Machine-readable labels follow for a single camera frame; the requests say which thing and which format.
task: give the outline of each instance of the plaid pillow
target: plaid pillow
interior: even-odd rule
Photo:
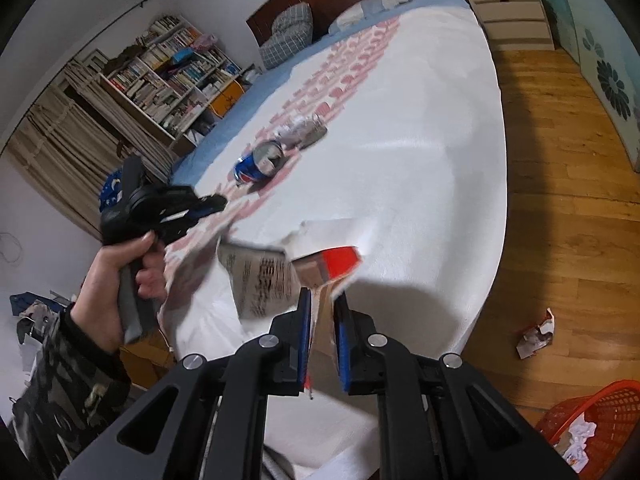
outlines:
[[[264,67],[267,70],[276,68],[308,47],[311,44],[313,31],[311,23],[295,23],[286,30],[271,36],[260,47],[260,57]]]
[[[271,25],[271,33],[283,32],[296,23],[313,23],[311,7],[309,7],[308,3],[295,4],[278,14],[276,19],[273,20],[273,25]]]

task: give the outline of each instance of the blue soda can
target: blue soda can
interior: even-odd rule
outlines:
[[[284,165],[284,161],[284,151],[277,140],[261,142],[251,153],[240,157],[236,162],[236,182],[240,186],[271,178]]]

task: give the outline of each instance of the crumpled paper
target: crumpled paper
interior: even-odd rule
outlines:
[[[522,338],[516,346],[520,359],[526,359],[535,355],[538,350],[551,344],[556,330],[556,318],[551,313],[551,309],[546,310],[546,317],[537,326],[527,328],[522,333]]]
[[[565,462],[567,462],[568,465],[570,465],[577,473],[582,471],[589,462],[589,457],[585,452],[587,439],[596,434],[596,428],[596,423],[587,422],[584,420],[584,413],[581,413],[580,416],[571,423],[567,430],[570,434],[569,447],[562,453],[562,458],[564,458]],[[560,444],[556,446],[556,450],[562,451],[559,449],[559,445]]]

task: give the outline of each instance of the pillow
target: pillow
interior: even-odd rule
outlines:
[[[278,14],[276,19],[273,20],[273,25],[271,25],[271,33],[282,32],[296,23],[313,23],[311,7],[309,7],[308,3],[295,4]]]
[[[358,23],[363,18],[370,18],[382,12],[405,4],[410,0],[362,0],[354,6],[349,7],[329,26],[329,35],[336,34],[341,30]]]
[[[314,26],[299,22],[273,34],[260,47],[260,57],[267,70],[276,68],[311,44]]]

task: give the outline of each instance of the wooden floor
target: wooden floor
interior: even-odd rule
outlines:
[[[640,380],[640,176],[564,51],[503,52],[495,62],[507,233],[463,357],[535,423],[560,400]],[[516,333],[547,308],[553,345],[519,360]]]

